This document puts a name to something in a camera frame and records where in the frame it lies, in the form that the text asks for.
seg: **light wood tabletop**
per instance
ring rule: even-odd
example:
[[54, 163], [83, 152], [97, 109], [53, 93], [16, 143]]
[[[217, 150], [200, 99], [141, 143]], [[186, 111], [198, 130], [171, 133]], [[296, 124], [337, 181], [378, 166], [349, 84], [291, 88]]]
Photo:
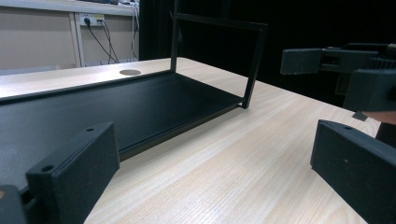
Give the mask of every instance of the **light wood tabletop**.
[[[0, 77], [0, 97], [126, 78], [170, 60]], [[247, 79], [188, 59], [177, 71], [242, 96]], [[120, 164], [86, 223], [365, 223], [309, 164], [319, 119], [375, 136], [379, 122], [257, 81], [236, 108]]]

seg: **black plastic bracket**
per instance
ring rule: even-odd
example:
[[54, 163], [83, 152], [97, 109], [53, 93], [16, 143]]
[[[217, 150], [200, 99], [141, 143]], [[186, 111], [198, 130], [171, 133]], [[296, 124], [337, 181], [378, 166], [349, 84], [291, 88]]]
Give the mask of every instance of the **black plastic bracket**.
[[28, 189], [0, 186], [0, 223], [82, 223], [119, 168], [113, 124], [87, 128], [26, 173]]
[[396, 148], [320, 120], [311, 165], [367, 222], [396, 223]]
[[396, 110], [396, 69], [359, 69], [352, 74], [344, 108], [359, 111]]
[[375, 139], [396, 148], [396, 125], [382, 122]]
[[285, 49], [283, 50], [280, 73], [300, 75], [330, 71], [352, 73], [365, 68], [378, 51], [350, 49]]

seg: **wall socket panel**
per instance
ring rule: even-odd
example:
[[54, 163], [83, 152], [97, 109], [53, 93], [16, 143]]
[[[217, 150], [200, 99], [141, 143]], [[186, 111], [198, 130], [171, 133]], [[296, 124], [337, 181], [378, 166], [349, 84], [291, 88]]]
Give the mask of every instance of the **wall socket panel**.
[[86, 26], [85, 19], [88, 18], [91, 21], [91, 26], [102, 26], [100, 20], [105, 20], [105, 15], [103, 14], [91, 14], [91, 13], [79, 13], [79, 24]]

